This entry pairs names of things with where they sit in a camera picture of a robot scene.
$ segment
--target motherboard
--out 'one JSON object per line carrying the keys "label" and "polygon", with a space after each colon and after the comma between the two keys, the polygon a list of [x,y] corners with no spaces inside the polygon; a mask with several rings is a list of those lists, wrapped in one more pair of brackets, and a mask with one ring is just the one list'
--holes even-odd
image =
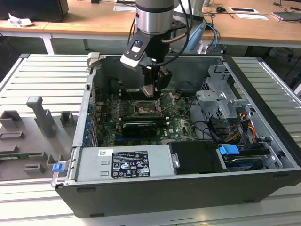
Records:
{"label": "motherboard", "polygon": [[163,92],[155,100],[107,95],[96,104],[100,146],[165,145],[197,140],[188,117],[190,97]]}

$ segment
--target white paper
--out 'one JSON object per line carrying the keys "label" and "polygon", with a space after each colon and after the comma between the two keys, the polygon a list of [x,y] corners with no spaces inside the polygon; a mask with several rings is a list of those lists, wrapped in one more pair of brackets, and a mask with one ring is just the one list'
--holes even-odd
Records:
{"label": "white paper", "polygon": [[99,149],[98,156],[112,156],[114,149]]}
{"label": "white paper", "polygon": [[253,19],[253,20],[268,20],[265,16],[262,15],[256,15],[256,14],[241,14],[236,13],[236,15],[241,19]]}
{"label": "white paper", "polygon": [[20,19],[20,18],[17,18],[15,16],[12,16],[10,13],[8,14],[9,15],[9,19],[8,21],[15,27],[22,27],[22,26],[30,26],[30,25],[33,25],[33,23],[31,22],[30,19],[28,18],[25,18],[25,19]]}
{"label": "white paper", "polygon": [[136,12],[136,7],[114,6],[114,11]]}

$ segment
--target aluminum profile table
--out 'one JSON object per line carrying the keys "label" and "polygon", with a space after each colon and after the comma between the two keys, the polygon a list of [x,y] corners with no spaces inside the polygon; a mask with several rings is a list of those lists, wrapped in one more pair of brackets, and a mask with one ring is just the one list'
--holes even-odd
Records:
{"label": "aluminum profile table", "polygon": [[[45,101],[44,104],[53,105],[54,114],[59,114],[65,108],[75,114],[78,113],[78,108],[74,106],[80,105],[80,101],[74,98],[82,96],[82,84],[84,83],[76,78],[85,78],[88,75],[83,64],[86,57],[81,55],[30,55],[27,59],[19,59],[0,85],[0,101],[2,101],[0,109],[6,110],[12,105],[18,105],[22,110],[27,97],[36,93],[36,95],[45,97],[47,102]],[[235,58],[235,61],[247,73],[252,84],[292,136],[298,134],[299,131],[291,130],[292,128],[289,126],[299,124],[300,120],[298,119],[301,119],[300,101],[293,92],[263,62],[258,62],[254,58]],[[60,84],[64,88],[55,89],[53,84]],[[6,98],[11,98],[13,102],[7,102]],[[66,103],[69,100],[73,100],[73,103]],[[31,116],[31,112],[27,110],[23,110],[21,114]],[[50,180],[0,182],[0,223],[6,226],[54,224],[77,226],[287,226],[301,224],[301,184],[281,188],[260,203],[79,219],[74,216],[71,209],[51,187]]]}
{"label": "aluminum profile table", "polygon": [[[301,147],[301,100],[265,62],[256,58],[234,58],[234,61]],[[238,84],[234,86],[246,98]]]}

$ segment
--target warning label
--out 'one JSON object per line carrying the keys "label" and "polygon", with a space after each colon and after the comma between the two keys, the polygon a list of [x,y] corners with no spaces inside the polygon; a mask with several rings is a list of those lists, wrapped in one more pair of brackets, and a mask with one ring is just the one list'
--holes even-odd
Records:
{"label": "warning label", "polygon": [[150,176],[147,151],[113,152],[112,154],[112,177],[114,179]]}

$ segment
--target blue cable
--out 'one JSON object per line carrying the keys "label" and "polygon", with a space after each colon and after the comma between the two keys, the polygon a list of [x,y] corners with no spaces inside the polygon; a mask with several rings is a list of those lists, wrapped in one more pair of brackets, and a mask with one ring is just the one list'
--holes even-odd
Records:
{"label": "blue cable", "polygon": [[208,25],[208,24],[207,24],[207,26],[210,27],[210,28],[212,29],[212,31],[214,31],[214,35],[215,35],[215,37],[216,37],[215,47],[214,47],[214,50],[212,51],[212,54],[213,54],[214,51],[215,51],[215,49],[216,49],[216,47],[217,47],[217,44],[218,44],[218,35],[217,35],[216,30],[215,30],[212,26],[210,26],[210,25]]}

